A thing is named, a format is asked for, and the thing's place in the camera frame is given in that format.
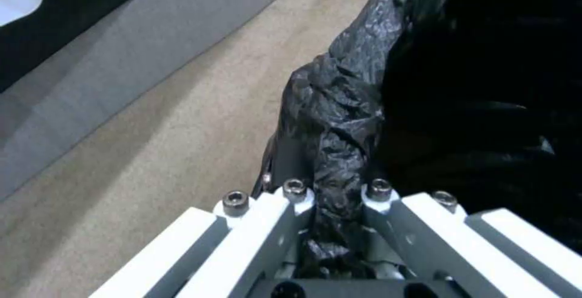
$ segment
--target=crumpled plastic bag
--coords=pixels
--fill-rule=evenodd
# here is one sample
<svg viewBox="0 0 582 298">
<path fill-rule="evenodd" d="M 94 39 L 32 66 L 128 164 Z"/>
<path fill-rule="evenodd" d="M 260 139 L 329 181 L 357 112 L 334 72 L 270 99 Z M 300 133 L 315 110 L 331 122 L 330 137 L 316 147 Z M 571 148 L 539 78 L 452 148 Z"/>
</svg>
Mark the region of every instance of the crumpled plastic bag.
<svg viewBox="0 0 582 298">
<path fill-rule="evenodd" d="M 278 171 L 254 195 L 308 161 L 316 213 L 297 275 L 374 276 L 360 190 L 378 172 L 401 195 L 507 207 L 582 253 L 581 1 L 369 0 L 293 72 L 261 173 Z M 302 157 L 282 157 L 289 141 Z"/>
</svg>

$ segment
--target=metal bolt head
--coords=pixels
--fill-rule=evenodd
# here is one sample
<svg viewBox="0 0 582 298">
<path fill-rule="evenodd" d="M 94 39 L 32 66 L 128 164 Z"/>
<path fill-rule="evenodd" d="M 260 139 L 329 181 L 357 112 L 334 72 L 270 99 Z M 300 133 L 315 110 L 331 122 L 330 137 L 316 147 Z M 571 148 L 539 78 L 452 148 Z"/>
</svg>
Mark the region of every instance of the metal bolt head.
<svg viewBox="0 0 582 298">
<path fill-rule="evenodd" d="M 290 178 L 283 183 L 283 196 L 292 203 L 302 202 L 307 194 L 307 188 L 302 180 Z"/>
<path fill-rule="evenodd" d="M 390 182 L 383 178 L 374 178 L 368 185 L 366 196 L 374 201 L 388 201 L 392 193 Z"/>
<path fill-rule="evenodd" d="M 272 176 L 270 173 L 265 173 L 261 177 L 262 184 L 270 184 L 272 180 Z"/>
<path fill-rule="evenodd" d="M 230 217 L 239 217 L 249 210 L 249 195 L 246 192 L 234 190 L 222 197 L 224 213 Z"/>
<path fill-rule="evenodd" d="M 271 188 L 271 182 L 273 180 L 273 177 L 271 176 L 270 173 L 264 173 L 261 176 L 261 187 L 263 191 L 269 191 Z"/>
<path fill-rule="evenodd" d="M 459 202 L 452 194 L 448 192 L 433 192 L 431 196 L 436 202 L 440 203 L 441 206 L 445 207 L 451 213 L 455 213 L 457 210 Z"/>
</svg>

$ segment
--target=carpet floor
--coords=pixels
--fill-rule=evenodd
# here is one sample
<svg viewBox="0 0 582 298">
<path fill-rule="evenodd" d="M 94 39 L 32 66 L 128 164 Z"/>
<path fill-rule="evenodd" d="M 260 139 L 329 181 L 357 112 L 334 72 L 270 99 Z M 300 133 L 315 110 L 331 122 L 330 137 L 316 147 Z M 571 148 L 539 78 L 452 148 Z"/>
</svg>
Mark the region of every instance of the carpet floor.
<svg viewBox="0 0 582 298">
<path fill-rule="evenodd" d="M 365 3 L 275 0 L 0 203 L 0 296 L 87 296 L 187 207 L 250 192 L 289 75 Z"/>
</svg>

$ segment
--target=screw hole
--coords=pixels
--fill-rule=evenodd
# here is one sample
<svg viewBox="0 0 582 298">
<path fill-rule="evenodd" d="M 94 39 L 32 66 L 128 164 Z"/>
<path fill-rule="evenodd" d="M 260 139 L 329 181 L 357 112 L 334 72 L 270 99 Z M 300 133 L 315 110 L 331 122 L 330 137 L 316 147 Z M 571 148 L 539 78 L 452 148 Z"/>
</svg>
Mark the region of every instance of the screw hole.
<svg viewBox="0 0 582 298">
<path fill-rule="evenodd" d="M 271 298 L 306 298 L 305 290 L 295 282 L 285 281 L 275 286 Z"/>
</svg>

